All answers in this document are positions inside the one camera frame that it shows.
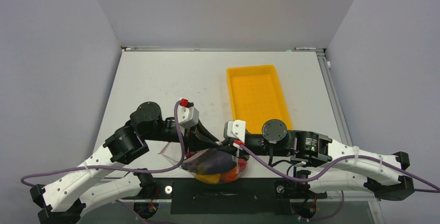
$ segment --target screw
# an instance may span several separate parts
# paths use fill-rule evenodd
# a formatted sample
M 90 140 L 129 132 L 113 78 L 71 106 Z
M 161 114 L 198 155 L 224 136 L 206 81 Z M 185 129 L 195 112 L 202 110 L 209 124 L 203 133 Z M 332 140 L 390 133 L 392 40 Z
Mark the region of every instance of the screw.
M 171 187 L 171 186 L 166 186 L 166 187 L 165 187 L 165 193 L 166 193 L 166 194 L 171 194 L 171 192 L 173 192 L 173 187 Z
M 278 186 L 277 186 L 277 192 L 278 192 L 278 193 L 281 193 L 282 191 L 284 191 L 284 186 L 282 186 L 282 185 L 278 185 Z

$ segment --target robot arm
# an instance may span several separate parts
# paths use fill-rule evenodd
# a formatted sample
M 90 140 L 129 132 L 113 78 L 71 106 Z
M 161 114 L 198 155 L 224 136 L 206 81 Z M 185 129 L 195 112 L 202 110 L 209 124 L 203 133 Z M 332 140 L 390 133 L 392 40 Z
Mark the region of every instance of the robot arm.
M 401 175 L 381 163 L 359 158 L 369 156 L 381 162 L 406 169 L 409 158 L 406 153 L 378 155 L 349 147 L 325 135 L 290 131 L 280 120 L 269 120 L 262 134 L 249 134 L 245 121 L 228 121 L 224 138 L 220 142 L 199 122 L 199 113 L 192 103 L 182 99 L 177 108 L 177 130 L 174 118 L 162 120 L 158 104 L 146 102 L 130 115 L 130 120 L 110 136 L 103 146 L 79 167 L 85 170 L 71 172 L 48 185 L 36 185 L 31 189 L 34 202 L 42 208 L 38 213 L 40 223 L 76 223 L 85 213 L 115 200 L 139 195 L 154 189 L 151 174 L 133 174 L 119 180 L 94 186 L 113 170 L 87 169 L 92 165 L 123 167 L 147 153 L 145 140 L 178 142 L 177 132 L 184 135 L 184 150 L 199 151 L 216 148 L 239 158 L 249 155 L 241 148 L 245 145 L 259 156 L 290 157 L 296 167 L 324 167 L 343 156 L 352 155 L 335 164 L 341 171 L 327 172 L 319 180 L 308 183 L 291 183 L 286 187 L 295 192 L 317 194 L 328 190 L 358 190 L 373 192 L 376 197 L 387 200 L 403 200 L 414 192 L 412 178 Z M 316 172 L 298 171 L 294 177 L 308 178 Z
M 218 147 L 198 121 L 198 111 L 192 103 L 182 100 L 177 107 L 177 118 L 184 133 L 185 150 Z M 85 170 L 66 174 L 48 185 L 35 185 L 31 188 L 33 201 L 42 208 L 38 213 L 40 223 L 75 223 L 80 215 L 105 203 L 131 197 L 146 190 L 154 183 L 151 174 L 134 175 L 95 186 L 101 179 L 124 167 L 149 151 L 145 140 L 178 142 L 174 118 L 162 120 L 161 110 L 154 102 L 145 102 L 130 115 L 130 120 L 115 131 L 94 154 L 78 167 Z M 111 166 L 106 169 L 88 167 Z

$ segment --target wire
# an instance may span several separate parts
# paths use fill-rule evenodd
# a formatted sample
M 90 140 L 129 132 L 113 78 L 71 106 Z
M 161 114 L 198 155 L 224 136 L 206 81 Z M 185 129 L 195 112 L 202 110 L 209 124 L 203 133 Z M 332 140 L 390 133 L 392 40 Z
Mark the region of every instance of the wire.
M 290 165 L 289 168 L 287 168 L 286 175 L 288 175 L 288 172 L 290 171 L 290 168 L 292 168 L 294 164 Z M 293 176 L 295 176 L 296 167 L 293 167 Z
M 313 208 L 313 206 L 316 205 L 317 200 L 318 200 L 318 195 L 315 194 L 315 201 L 314 201 L 313 204 L 310 206 L 310 208 Z
M 154 198 L 156 198 L 157 196 L 159 196 L 159 188 L 156 187 L 156 195 L 155 195 L 154 197 L 152 197 L 152 199 L 151 199 L 151 201 L 150 201 L 150 203 L 149 203 L 149 205 L 154 209 L 154 211 L 156 211 L 157 209 L 156 209 L 156 207 L 154 207 L 154 205 L 153 205 L 153 200 L 154 200 Z
M 145 174 L 152 174 L 152 173 L 164 173 L 164 172 L 168 172 L 168 171 L 172 171 L 176 168 L 178 168 L 180 165 L 182 165 L 183 161 L 185 160 L 185 145 L 183 143 L 183 136 L 182 133 L 180 131 L 180 125 L 178 123 L 178 118 L 177 118 L 177 109 L 178 106 L 180 104 L 180 101 L 177 101 L 175 106 L 174 106 L 174 121 L 175 121 L 175 126 L 176 126 L 176 130 L 177 130 L 177 135 L 179 138 L 179 142 L 180 142 L 180 146 L 181 146 L 181 153 L 182 156 L 179 160 L 179 162 L 169 168 L 166 169 L 160 169 L 160 170 L 140 170 L 140 169 L 129 169 L 129 168 L 121 168 L 121 167 L 116 167 L 116 166 L 108 166 L 108 165 L 91 165 L 91 166 L 87 166 L 88 169 L 104 169 L 104 170 L 113 170 L 113 171 L 126 171 L 126 172 L 132 172 L 132 173 L 145 173 Z M 20 182 L 24 185 L 30 186 L 30 187 L 34 187 L 34 184 L 28 183 L 26 181 L 26 179 L 28 178 L 35 178 L 35 177 L 43 177 L 43 176 L 51 176 L 51 175 L 57 175 L 57 174 L 61 174 L 61 173 L 66 173 L 66 172 L 72 172 L 72 171 L 83 171 L 86 168 L 81 166 L 81 167 L 74 167 L 74 168 L 69 168 L 69 169 L 64 169 L 64 170 L 58 170 L 58 171 L 52 171 L 52 172 L 47 172 L 47 173 L 38 173 L 38 174 L 31 174 L 31 175 L 27 175 L 27 176 L 23 176 L 20 179 Z
M 280 160 L 280 161 L 277 161 L 277 162 L 273 163 L 272 167 L 275 167 L 275 166 L 277 166 L 280 163 L 290 163 L 290 161 L 289 160 Z
M 272 165 L 272 161 L 273 161 L 273 145 L 269 146 L 269 166 L 273 166 Z
M 345 202 L 345 198 L 344 198 L 344 194 L 343 191 L 341 191 L 341 204 L 339 205 L 339 207 L 330 215 L 327 216 L 323 216 L 323 217 L 318 217 L 318 218 L 311 218 L 311 219 L 307 219 L 304 217 L 300 217 L 303 220 L 310 220 L 310 221 L 318 221 L 318 220 L 326 220 L 326 219 L 330 219 L 332 217 L 334 217 L 335 215 L 339 214 L 339 212 L 341 212 L 343 206 L 344 206 L 344 202 Z
M 310 198 L 306 198 L 306 199 L 302 202 L 301 206 L 299 206 L 299 208 L 304 207 L 304 206 L 306 205 L 306 203 L 309 201 L 309 199 L 310 199 Z M 294 211 L 293 214 L 296 214 L 296 213 L 297 213 L 296 208 L 295 208 L 295 205 L 292 205 L 292 210 Z
M 307 183 L 309 181 L 317 180 L 322 175 L 324 175 L 324 173 L 326 173 L 331 167 L 333 167 L 336 163 L 338 163 L 338 162 L 340 162 L 342 160 L 345 160 L 345 159 L 353 159 L 355 157 L 355 155 L 349 155 L 349 156 L 343 156 L 343 157 L 337 158 L 337 159 L 333 160 L 332 162 L 328 163 L 328 165 L 322 171 L 320 171 L 319 173 L 317 173 L 316 175 L 314 175 L 314 176 L 312 176 L 310 178 L 296 178 L 296 177 L 291 177 L 291 176 L 285 175 L 282 172 L 272 168 L 267 163 L 265 163 L 261 158 L 259 158 L 255 153 L 253 153 L 251 150 L 249 150 L 249 148 L 247 148 L 246 146 L 240 145 L 240 147 L 245 152 L 247 152 L 247 154 L 249 154 L 251 157 L 253 157 L 255 160 L 257 160 L 257 162 L 259 162 L 261 165 L 266 167 L 268 170 L 274 172 L 275 174 L 277 174 L 277 175 L 279 175 L 279 176 L 281 176 L 281 177 L 283 177 L 285 179 L 288 179 L 288 180 L 291 180 L 291 181 L 296 181 L 296 182 L 299 182 L 299 183 Z M 372 161 L 377 162 L 377 163 L 380 162 L 380 160 L 377 159 L 377 158 L 373 158 L 373 157 L 369 157 L 369 156 L 365 156 L 365 155 L 358 155 L 358 158 L 372 160 Z M 396 166 L 393 166 L 393 165 L 391 165 L 391 164 L 389 164 L 387 162 L 383 162 L 382 161 L 382 165 L 384 165 L 386 167 L 389 167 L 389 168 L 391 168 L 391 169 L 393 169 L 395 171 L 398 171 L 398 172 L 400 172 L 402 174 L 405 174 L 405 175 L 407 175 L 409 177 L 412 177 L 415 180 L 418 180 L 418 181 L 420 181 L 420 182 L 422 182 L 422 183 L 424 183 L 424 184 L 426 184 L 426 185 L 428 185 L 428 186 L 430 186 L 430 187 L 435 189 L 435 190 L 415 189 L 415 191 L 418 191 L 418 192 L 440 193 L 440 188 L 437 185 L 435 185 L 433 183 L 430 183 L 429 181 L 427 181 L 427 180 L 425 180 L 423 178 L 420 178 L 420 177 L 414 175 L 413 173 L 404 171 L 403 169 L 398 168 Z
M 175 224 L 173 222 L 167 222 L 167 221 L 158 221 L 158 220 L 145 220 L 144 218 L 142 218 L 138 213 L 136 213 L 136 211 L 134 211 L 132 208 L 130 208 L 129 205 L 127 205 L 126 203 L 120 201 L 120 200 L 116 200 L 117 203 L 121 204 L 122 206 L 126 207 L 129 211 L 131 211 L 139 220 L 141 220 L 144 224 Z

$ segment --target round knob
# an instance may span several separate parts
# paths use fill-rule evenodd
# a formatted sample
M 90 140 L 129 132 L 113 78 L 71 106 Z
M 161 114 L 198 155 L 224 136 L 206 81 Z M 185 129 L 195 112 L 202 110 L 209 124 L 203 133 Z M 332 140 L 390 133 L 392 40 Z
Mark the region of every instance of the round knob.
M 273 145 L 283 145 L 287 141 L 287 127 L 279 119 L 271 119 L 264 123 L 262 128 L 263 138 Z
M 165 193 L 166 194 L 171 194 L 173 192 L 173 187 L 171 186 L 166 186 L 165 187 Z

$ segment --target cable tie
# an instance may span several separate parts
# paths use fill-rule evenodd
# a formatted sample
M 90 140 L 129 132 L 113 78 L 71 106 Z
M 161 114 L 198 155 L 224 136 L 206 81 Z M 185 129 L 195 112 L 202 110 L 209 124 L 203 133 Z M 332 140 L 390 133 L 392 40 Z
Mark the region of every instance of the cable tie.
M 95 175 L 87 167 L 87 160 L 84 160 L 84 168 L 86 169 L 87 173 L 89 173 L 90 178 L 94 178 L 95 177 Z
M 354 161 L 352 167 L 356 167 L 356 164 L 358 163 L 359 159 L 359 146 L 353 146 L 353 153 L 354 153 Z

